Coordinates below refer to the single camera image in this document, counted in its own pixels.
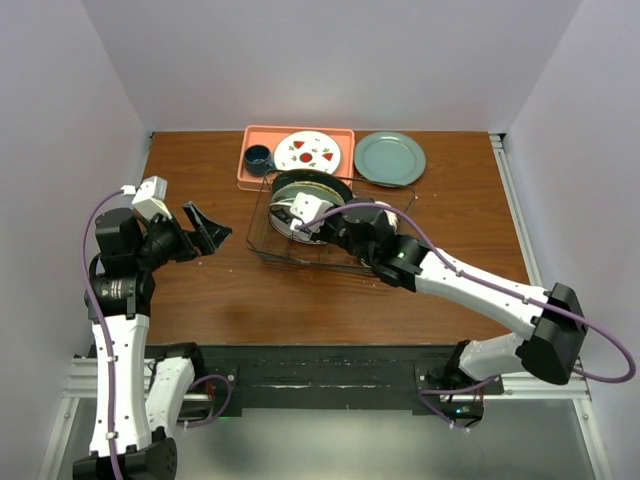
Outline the white bowl blue striped outside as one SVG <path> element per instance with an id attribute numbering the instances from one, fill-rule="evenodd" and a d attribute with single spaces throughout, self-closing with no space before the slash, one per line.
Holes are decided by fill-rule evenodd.
<path id="1" fill-rule="evenodd" d="M 391 206 L 385 202 L 382 201 L 376 201 L 377 205 L 383 206 L 383 211 L 385 213 L 385 215 L 387 216 L 388 222 L 389 224 L 393 227 L 394 230 L 397 229 L 398 227 L 398 215 L 396 214 L 395 211 L 391 210 Z"/>

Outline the yellow woven round coaster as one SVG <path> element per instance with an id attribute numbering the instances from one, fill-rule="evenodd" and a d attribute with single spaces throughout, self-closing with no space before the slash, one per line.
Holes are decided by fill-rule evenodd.
<path id="1" fill-rule="evenodd" d="M 294 182 L 292 184 L 292 188 L 294 196 L 296 196 L 298 193 L 304 193 L 317 197 L 320 200 L 330 202 L 334 205 L 341 206 L 345 204 L 345 200 L 335 189 L 320 183 Z"/>

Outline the mint green flower plate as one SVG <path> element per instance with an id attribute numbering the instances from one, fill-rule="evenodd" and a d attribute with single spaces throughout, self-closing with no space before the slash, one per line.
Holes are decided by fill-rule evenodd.
<path id="1" fill-rule="evenodd" d="M 293 183 L 286 185 L 277 191 L 274 191 L 271 197 L 271 202 L 277 203 L 277 202 L 284 202 L 287 200 L 293 201 L 299 193 L 296 196 L 293 195 L 292 184 Z"/>

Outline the black wire dish rack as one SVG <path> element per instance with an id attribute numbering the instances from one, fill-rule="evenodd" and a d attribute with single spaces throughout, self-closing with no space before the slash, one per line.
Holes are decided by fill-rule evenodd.
<path id="1" fill-rule="evenodd" d="M 340 247 L 323 242 L 320 245 L 301 244 L 285 238 L 271 226 L 268 220 L 273 194 L 271 183 L 282 172 L 284 171 L 271 170 L 263 180 L 249 225 L 246 238 L 247 248 L 265 260 L 369 275 L 371 271 L 366 264 L 349 255 Z M 353 198 L 370 198 L 374 201 L 382 201 L 404 212 L 408 212 L 417 199 L 416 191 L 411 186 L 335 177 L 347 184 L 353 192 Z"/>

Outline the white plate dark patterned rim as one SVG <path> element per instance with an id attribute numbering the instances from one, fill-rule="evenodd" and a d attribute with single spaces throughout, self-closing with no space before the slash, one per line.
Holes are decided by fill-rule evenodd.
<path id="1" fill-rule="evenodd" d="M 287 199 L 282 202 L 274 202 L 269 206 L 268 220 L 271 226 L 282 236 L 289 240 L 307 245 L 320 245 L 321 240 L 314 240 L 307 233 L 293 231 L 290 228 L 291 221 L 294 217 L 291 215 L 290 207 L 292 200 Z"/>

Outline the dark teal speckled plate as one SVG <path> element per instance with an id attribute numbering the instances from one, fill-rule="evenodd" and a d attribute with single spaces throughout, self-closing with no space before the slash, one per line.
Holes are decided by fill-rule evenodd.
<path id="1" fill-rule="evenodd" d="M 353 192 L 341 179 L 329 173 L 309 169 L 294 169 L 280 173 L 271 183 L 271 192 L 275 194 L 296 182 L 311 182 L 322 187 L 328 187 L 341 198 L 342 203 L 347 203 L 353 199 Z"/>

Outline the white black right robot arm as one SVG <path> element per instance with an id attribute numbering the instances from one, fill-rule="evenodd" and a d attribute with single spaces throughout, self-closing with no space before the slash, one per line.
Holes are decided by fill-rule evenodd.
<path id="1" fill-rule="evenodd" d="M 554 385 L 568 383 L 587 334 L 576 292 L 510 281 L 478 269 L 424 239 L 399 234 L 394 208 L 356 202 L 330 210 L 321 232 L 367 263 L 385 284 L 445 298 L 509 329 L 489 340 L 463 340 L 432 379 L 469 392 L 489 377 L 527 372 Z"/>

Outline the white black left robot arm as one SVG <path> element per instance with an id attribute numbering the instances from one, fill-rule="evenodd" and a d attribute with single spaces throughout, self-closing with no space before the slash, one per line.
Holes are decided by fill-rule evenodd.
<path id="1" fill-rule="evenodd" d="M 156 213 L 144 219 L 116 208 L 95 220 L 99 252 L 83 259 L 85 303 L 97 359 L 97 405 L 87 457 L 75 479 L 173 479 L 175 432 L 184 397 L 211 380 L 199 346 L 169 345 L 145 360 L 153 273 L 170 261 L 214 254 L 232 230 L 211 221 L 192 202 L 183 210 L 191 230 Z"/>

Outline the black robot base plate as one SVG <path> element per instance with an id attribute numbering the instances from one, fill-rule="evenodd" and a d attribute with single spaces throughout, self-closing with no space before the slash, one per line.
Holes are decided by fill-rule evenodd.
<path id="1" fill-rule="evenodd" d="M 180 415 L 239 417 L 248 409 L 395 410 L 451 419 L 482 417 L 464 400 L 474 380 L 454 371 L 454 345 L 203 345 L 196 375 L 215 375 L 214 390 L 197 386 Z"/>

